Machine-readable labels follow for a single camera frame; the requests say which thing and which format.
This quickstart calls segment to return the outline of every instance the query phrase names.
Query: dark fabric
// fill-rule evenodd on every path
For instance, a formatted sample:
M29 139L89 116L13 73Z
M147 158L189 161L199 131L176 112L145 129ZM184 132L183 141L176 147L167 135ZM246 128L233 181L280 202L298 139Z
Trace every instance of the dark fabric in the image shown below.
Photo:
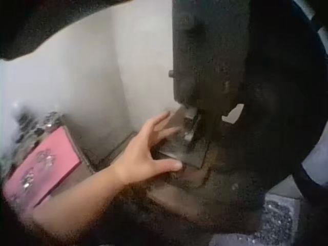
M328 203L311 208L308 221L294 246L328 245Z
M328 189L315 183L303 167L295 172L293 177L302 195L312 205L328 204Z
M0 0L0 58L37 49L60 29L126 0Z
M32 235L18 220L1 194L0 232L4 245L41 245L42 242Z

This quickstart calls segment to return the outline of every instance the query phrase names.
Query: hand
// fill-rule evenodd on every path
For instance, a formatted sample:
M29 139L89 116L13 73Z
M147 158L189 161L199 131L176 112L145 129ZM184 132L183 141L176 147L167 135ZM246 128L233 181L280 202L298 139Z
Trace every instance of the hand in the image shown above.
M165 112L149 119L138 135L130 141L123 155L112 165L124 185L182 168L180 161L154 160L150 153L152 146L180 130L180 127L163 129L169 115L169 112Z

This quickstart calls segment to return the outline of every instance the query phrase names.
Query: pink drawer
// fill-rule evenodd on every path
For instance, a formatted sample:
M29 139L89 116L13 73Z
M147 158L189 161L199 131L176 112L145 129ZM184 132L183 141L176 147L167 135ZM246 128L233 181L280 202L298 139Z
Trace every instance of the pink drawer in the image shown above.
M21 215L41 203L78 165L63 127L49 135L5 183L4 196Z

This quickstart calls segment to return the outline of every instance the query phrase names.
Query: white wall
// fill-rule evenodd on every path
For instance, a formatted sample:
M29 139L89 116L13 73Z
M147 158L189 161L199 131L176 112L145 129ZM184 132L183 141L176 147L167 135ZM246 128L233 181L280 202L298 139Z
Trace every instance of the white wall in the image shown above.
M95 160L164 109L174 109L172 0L134 0L74 23L35 52L0 61L2 143L15 127L11 105L72 119Z
M172 0L134 0L111 8L121 79L134 129L174 109Z
M130 133L110 21L106 9L61 30L32 54L1 62L4 147L15 128L15 101L39 115L68 114L73 134L96 160Z

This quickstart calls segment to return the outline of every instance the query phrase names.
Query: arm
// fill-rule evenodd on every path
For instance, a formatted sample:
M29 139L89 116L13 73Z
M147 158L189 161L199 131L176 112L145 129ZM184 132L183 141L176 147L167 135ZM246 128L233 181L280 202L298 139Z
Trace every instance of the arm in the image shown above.
M161 127L168 116L164 113L149 119L114 164L37 207L34 222L60 241L74 240L99 219L112 199L129 184L180 170L180 162L153 160L150 154L154 144L179 130Z

